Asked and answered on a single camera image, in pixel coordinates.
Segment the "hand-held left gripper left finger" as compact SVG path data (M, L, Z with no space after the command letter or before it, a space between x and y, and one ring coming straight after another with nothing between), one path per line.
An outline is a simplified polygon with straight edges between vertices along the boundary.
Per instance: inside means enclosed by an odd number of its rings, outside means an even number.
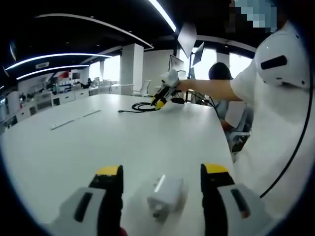
M98 170L87 187L78 188L60 207L59 236L122 236L123 166Z

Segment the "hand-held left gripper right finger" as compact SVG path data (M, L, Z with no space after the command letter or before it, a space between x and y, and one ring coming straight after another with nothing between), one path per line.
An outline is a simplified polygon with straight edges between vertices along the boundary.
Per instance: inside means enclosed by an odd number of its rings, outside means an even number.
M201 164L200 184L206 236L257 236L260 231L259 197L236 184L218 164Z

